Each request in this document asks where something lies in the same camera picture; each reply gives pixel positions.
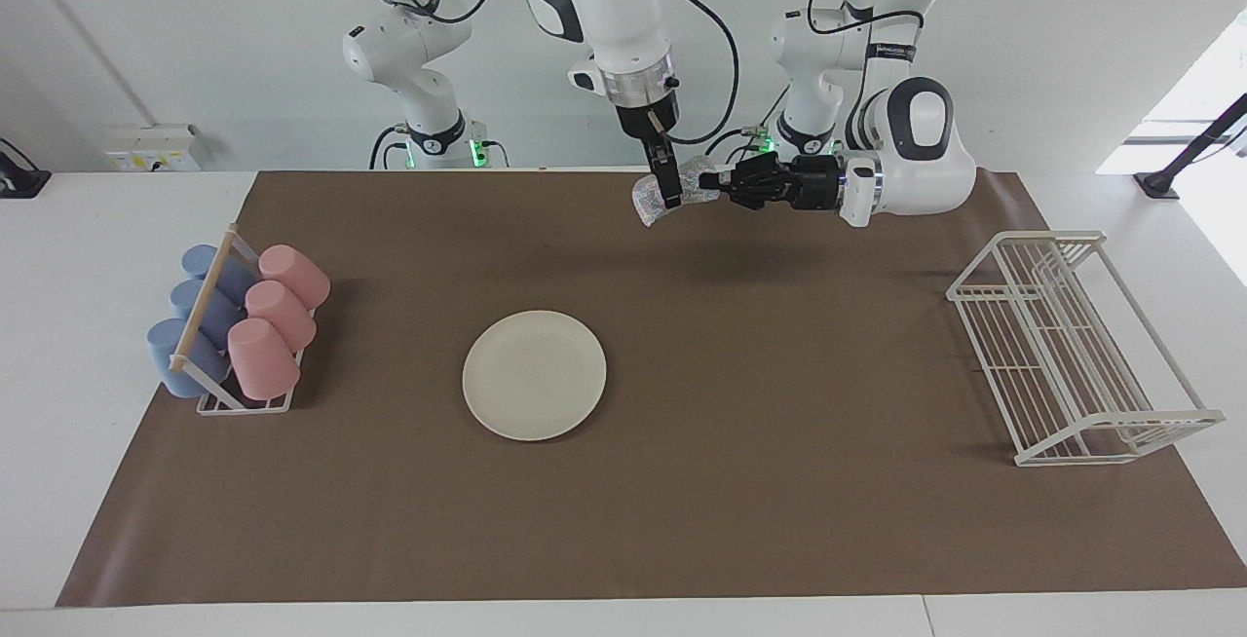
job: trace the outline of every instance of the black pole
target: black pole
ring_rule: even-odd
[[[52,172],[25,171],[9,155],[0,153],[0,198],[35,198]]]
[[[1247,95],[1238,96],[1238,101],[1230,105],[1226,113],[1221,113],[1217,121],[1212,121],[1212,126],[1207,131],[1203,131],[1198,138],[1191,141],[1178,157],[1173,158],[1170,166],[1162,171],[1152,172],[1152,175],[1147,175],[1147,172],[1136,175],[1135,181],[1139,181],[1143,193],[1147,193],[1151,198],[1178,198],[1177,193],[1173,192],[1173,180],[1176,176],[1181,175],[1186,167],[1190,167],[1191,162],[1197,161],[1205,150],[1211,148],[1212,143],[1216,143],[1245,115],[1247,115]]]

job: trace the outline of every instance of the round plate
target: round plate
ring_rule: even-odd
[[[606,354],[569,314],[529,312],[481,335],[464,363],[464,399],[481,425],[521,443],[584,423],[606,389]]]

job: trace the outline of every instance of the dish rack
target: dish rack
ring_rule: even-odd
[[[288,394],[279,399],[273,399],[269,401],[252,401],[247,399],[238,389],[238,384],[233,380],[233,366],[226,374],[226,381],[223,384],[217,384],[209,375],[205,374],[205,370],[200,369],[196,363],[191,362],[191,345],[195,340],[196,332],[200,330],[201,323],[203,323],[203,314],[208,309],[208,298],[212,290],[216,289],[217,282],[221,278],[221,272],[226,266],[226,261],[229,259],[231,254],[237,254],[243,264],[248,269],[252,269],[256,274],[259,273],[259,256],[241,234],[238,234],[238,224],[231,224],[226,229],[224,237],[221,239],[221,246],[217,248],[216,259],[212,261],[212,266],[208,268],[208,274],[205,274],[203,287],[200,288],[200,294],[195,299],[195,307],[191,309],[191,317],[187,318],[186,328],[182,330],[182,339],[177,343],[177,350],[170,358],[170,371],[175,374],[186,374],[191,379],[196,380],[200,385],[208,391],[203,396],[200,396],[196,411],[205,416],[232,416],[232,415],[259,415],[259,414],[278,414],[291,410],[291,401],[294,399],[294,389],[291,389]],[[315,318],[315,309],[309,312],[312,318]],[[294,353],[294,363],[303,366],[303,353],[306,349]]]
[[[996,234],[948,290],[1016,465],[1126,464],[1225,420],[1207,410],[1104,252],[1104,233]],[[1190,399],[1157,411],[1075,269],[1099,258]]]

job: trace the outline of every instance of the wooden handle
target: wooden handle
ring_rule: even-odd
[[[216,259],[212,261],[208,273],[203,277],[203,287],[200,288],[200,295],[195,298],[195,308],[191,309],[191,315],[186,319],[186,329],[182,330],[182,339],[177,342],[177,350],[170,358],[168,370],[173,371],[173,374],[182,374],[182,370],[186,368],[187,358],[191,357],[191,345],[195,344],[195,337],[203,323],[203,314],[207,313],[212,290],[216,289],[221,272],[226,268],[226,261],[229,259],[229,253],[233,251],[233,242],[237,237],[238,224],[231,223],[224,237],[221,239],[221,247],[217,248]]]

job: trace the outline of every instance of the plastic cup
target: plastic cup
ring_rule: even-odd
[[[173,307],[173,314],[182,320],[191,319],[191,309],[195,308],[195,299],[203,289],[201,278],[191,278],[178,283],[168,295],[168,303]],[[229,329],[242,319],[244,314],[226,298],[222,292],[213,289],[208,295],[208,308],[203,312],[203,322],[200,323],[200,332],[208,337],[208,340],[218,349],[226,349],[229,343]]]
[[[212,261],[217,259],[217,249],[213,246],[196,246],[182,256],[182,272],[191,278],[205,278]],[[217,279],[217,290],[222,292],[233,305],[242,308],[247,299],[247,289],[259,282],[256,273],[248,269],[236,256],[226,258],[226,266]]]
[[[306,309],[317,309],[329,298],[329,277],[294,247],[269,247],[259,256],[259,272],[271,282],[284,283]]]
[[[247,318],[229,329],[229,360],[242,393],[253,401],[284,396],[299,383],[291,349],[263,318]]]
[[[303,308],[303,300],[287,289],[284,283],[261,282],[251,287],[247,292],[247,314],[272,323],[292,353],[307,348],[315,338],[315,322],[307,308]]]
[[[156,323],[151,330],[147,330],[147,350],[152,354],[152,363],[156,363],[161,381],[165,383],[165,388],[168,389],[170,394],[173,394],[178,399],[198,399],[202,394],[208,393],[203,385],[191,379],[191,375],[186,374],[186,371],[173,374],[173,371],[168,370],[168,359],[177,352],[177,342],[182,338],[182,330],[185,329],[186,320],[182,318],[170,318],[168,320]],[[197,332],[188,357],[196,366],[200,366],[217,384],[226,380],[226,376],[229,374],[229,363],[217,353],[214,345],[203,332]]]

